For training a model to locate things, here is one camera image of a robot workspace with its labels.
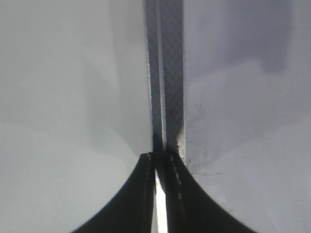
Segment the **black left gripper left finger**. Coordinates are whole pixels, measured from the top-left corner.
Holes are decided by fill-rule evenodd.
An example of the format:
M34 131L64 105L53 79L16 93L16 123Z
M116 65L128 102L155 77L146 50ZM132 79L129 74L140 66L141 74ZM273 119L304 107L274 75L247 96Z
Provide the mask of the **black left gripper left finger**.
M155 160L141 154L118 193L75 233L150 233L155 188Z

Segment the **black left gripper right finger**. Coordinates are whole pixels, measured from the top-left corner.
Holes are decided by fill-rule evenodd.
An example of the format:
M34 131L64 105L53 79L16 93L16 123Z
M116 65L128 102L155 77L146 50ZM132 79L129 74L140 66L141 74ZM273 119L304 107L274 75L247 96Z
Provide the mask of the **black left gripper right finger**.
M195 181L180 156L164 159L166 208L170 233L251 233L220 207Z

